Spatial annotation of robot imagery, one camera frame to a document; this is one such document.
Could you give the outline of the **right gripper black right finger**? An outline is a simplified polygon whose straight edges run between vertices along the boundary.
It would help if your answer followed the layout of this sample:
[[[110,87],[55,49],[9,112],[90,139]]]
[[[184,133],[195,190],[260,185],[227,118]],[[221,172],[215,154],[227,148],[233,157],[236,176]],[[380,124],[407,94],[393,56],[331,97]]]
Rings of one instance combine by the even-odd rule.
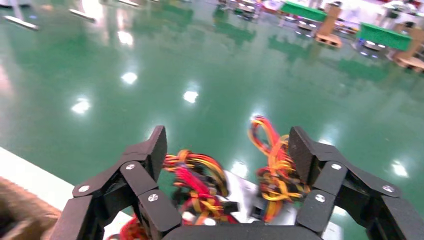
[[[335,207],[364,227],[371,240],[421,240],[424,221],[400,188],[350,163],[333,146],[312,140],[299,126],[288,152],[300,180],[310,187],[295,224],[320,239]]]

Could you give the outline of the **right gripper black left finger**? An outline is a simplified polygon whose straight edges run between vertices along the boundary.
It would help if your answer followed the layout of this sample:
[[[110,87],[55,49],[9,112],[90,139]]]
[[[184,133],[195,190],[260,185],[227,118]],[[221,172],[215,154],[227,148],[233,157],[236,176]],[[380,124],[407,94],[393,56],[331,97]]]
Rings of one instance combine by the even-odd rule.
[[[132,207],[153,240],[182,225],[182,217],[157,180],[167,154],[166,128],[128,146],[110,168],[76,185],[50,235],[52,240],[101,240],[118,213]]]

